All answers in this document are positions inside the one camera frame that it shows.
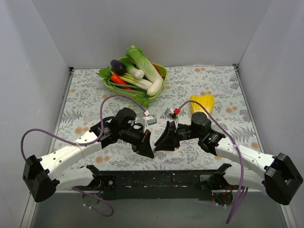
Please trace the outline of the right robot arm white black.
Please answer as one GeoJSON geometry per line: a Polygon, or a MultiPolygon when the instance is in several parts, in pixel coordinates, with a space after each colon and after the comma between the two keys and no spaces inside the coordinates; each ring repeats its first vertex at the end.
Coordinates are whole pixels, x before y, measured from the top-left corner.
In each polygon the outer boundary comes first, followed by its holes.
{"type": "Polygon", "coordinates": [[[156,151],[174,151],[183,140],[198,139],[198,146],[207,153],[229,159],[244,169],[222,164],[211,176],[201,181],[204,190],[222,190],[241,185],[265,192],[282,205],[289,205],[303,183],[303,178],[289,156],[260,153],[245,146],[235,146],[224,134],[211,128],[211,121],[203,112],[192,114],[191,124],[167,122],[155,143],[156,151]]]}

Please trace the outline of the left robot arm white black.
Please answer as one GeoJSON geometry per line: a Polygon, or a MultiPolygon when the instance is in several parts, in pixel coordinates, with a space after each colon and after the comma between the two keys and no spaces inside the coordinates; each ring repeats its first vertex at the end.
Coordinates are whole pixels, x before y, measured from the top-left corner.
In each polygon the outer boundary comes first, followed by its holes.
{"type": "Polygon", "coordinates": [[[92,126],[72,145],[37,158],[26,159],[23,180],[35,202],[50,198],[57,190],[84,187],[86,190],[104,190],[113,187],[115,178],[103,176],[94,166],[87,165],[75,171],[68,168],[86,156],[121,140],[138,155],[154,158],[150,145],[151,132],[135,123],[136,113],[123,108],[116,116],[104,118],[92,126]]]}

